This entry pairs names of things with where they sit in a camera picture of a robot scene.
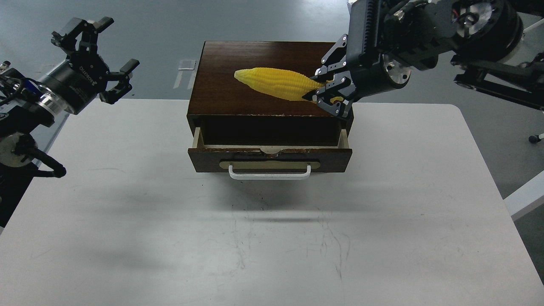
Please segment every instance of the table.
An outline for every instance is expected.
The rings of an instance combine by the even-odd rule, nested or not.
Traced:
[[[195,173],[186,101],[93,102],[0,235],[1,305],[543,305],[450,105],[358,103],[346,173]]]

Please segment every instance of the floor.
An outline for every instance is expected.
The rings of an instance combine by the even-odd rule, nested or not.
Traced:
[[[130,58],[141,61],[129,97],[142,99],[188,99],[191,73],[183,73],[180,79],[177,68],[180,60],[198,60],[205,40],[336,41],[349,24],[343,0],[170,0],[160,5],[144,5],[142,0],[21,0],[6,1],[2,6],[0,60],[10,60],[29,77],[39,77],[64,58],[62,51],[51,45],[50,35],[70,17],[113,17],[115,23],[99,37],[99,53],[112,70]],[[539,20],[530,15],[522,15],[522,19],[525,26]],[[528,33],[509,63],[531,61],[544,51],[543,41],[544,26]],[[443,54],[433,70],[414,71],[406,88],[363,100],[459,107],[505,198],[544,170],[544,143],[527,141],[531,134],[544,132],[544,114],[455,85],[453,78],[461,71],[449,64],[451,55]],[[53,134],[41,141],[48,143]],[[515,224],[543,277],[544,206]]]

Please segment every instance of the drawer handle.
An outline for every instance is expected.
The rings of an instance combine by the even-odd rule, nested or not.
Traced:
[[[234,173],[232,164],[228,165],[228,173],[235,180],[304,180],[310,177],[312,166],[306,166],[305,173]]]

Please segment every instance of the toy corn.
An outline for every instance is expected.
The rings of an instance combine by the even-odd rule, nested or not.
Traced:
[[[302,96],[324,86],[298,72],[276,68],[242,69],[234,77],[260,93],[289,101],[305,101]]]

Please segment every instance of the wooden drawer box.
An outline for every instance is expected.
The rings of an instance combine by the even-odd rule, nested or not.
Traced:
[[[307,76],[330,42],[206,41],[187,119],[197,172],[344,172],[351,157],[342,121],[308,101],[286,101],[238,82],[239,69],[270,67]]]

